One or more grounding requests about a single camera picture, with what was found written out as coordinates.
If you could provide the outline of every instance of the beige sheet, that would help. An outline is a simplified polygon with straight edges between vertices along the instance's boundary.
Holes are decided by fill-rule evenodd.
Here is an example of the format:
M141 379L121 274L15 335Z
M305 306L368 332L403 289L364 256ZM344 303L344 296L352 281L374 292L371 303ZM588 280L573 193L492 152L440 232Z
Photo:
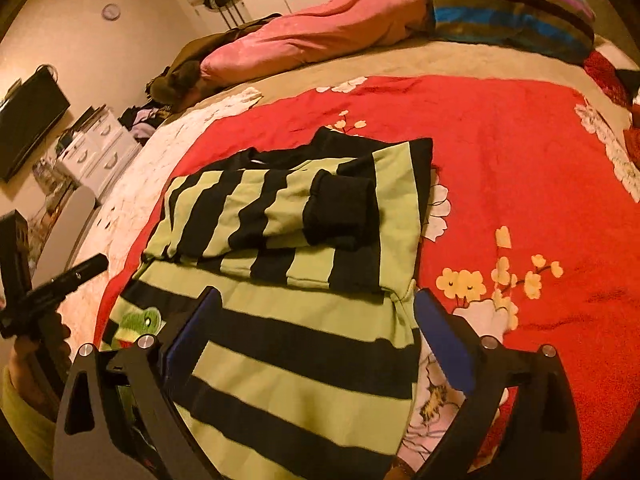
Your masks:
M629 112L613 104L579 66L512 48L424 39L407 40L395 47L376 48L260 81L243 83L204 100L196 108L219 101L249 86L264 96L258 104L261 106L293 97L311 88L336 86L349 79L370 75L453 75L547 81L574 88L584 95L613 129L623 148L623 130L631 124Z

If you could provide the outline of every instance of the hand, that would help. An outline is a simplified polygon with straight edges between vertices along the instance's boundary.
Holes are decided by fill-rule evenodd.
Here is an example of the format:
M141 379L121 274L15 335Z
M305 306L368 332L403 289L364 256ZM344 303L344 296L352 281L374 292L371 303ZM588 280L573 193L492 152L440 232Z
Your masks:
M65 338L68 338L71 335L71 330L68 326L64 326L63 329ZM38 385L29 362L39 347L40 343L32 341L28 336L23 335L17 338L9 357L9 377L22 400L49 420L56 420L58 409L56 406L52 406L51 401ZM71 348L66 342L60 351L65 356L71 354Z

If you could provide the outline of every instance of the person's arm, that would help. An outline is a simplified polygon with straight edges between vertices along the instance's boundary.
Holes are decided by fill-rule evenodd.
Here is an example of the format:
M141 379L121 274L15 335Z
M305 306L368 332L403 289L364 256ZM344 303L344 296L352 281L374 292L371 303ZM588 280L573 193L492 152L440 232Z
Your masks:
M24 449L52 478L56 413L38 387L28 363L37 348L38 343L26 336L16 339L9 364L2 371L0 409Z

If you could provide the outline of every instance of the brown blanket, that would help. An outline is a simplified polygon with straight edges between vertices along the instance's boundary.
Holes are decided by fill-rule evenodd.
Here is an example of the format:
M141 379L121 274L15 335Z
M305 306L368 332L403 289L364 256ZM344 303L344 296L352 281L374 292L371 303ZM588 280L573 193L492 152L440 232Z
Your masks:
M146 93L151 99L165 105L180 103L199 80L200 63L203 59L217 48L244 38L279 16L280 14L270 14L266 18L244 23L226 32L190 41L182 48L171 66L146 85Z

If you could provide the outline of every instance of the dresser drawer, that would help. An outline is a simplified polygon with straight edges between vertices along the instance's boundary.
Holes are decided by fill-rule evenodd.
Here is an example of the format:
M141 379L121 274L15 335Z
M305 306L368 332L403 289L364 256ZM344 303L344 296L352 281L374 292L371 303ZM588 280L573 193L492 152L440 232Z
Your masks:
M93 190L99 197L109 185L111 179L119 174L129 163L139 148L126 128L121 129L116 134L113 144L106 150L82 178L82 183Z
M122 128L120 121L107 110L86 131L86 136L100 147L100 150L105 150L115 141Z
M100 149L98 146L86 136L79 136L60 156L58 162L69 175L76 180L81 180L99 157Z

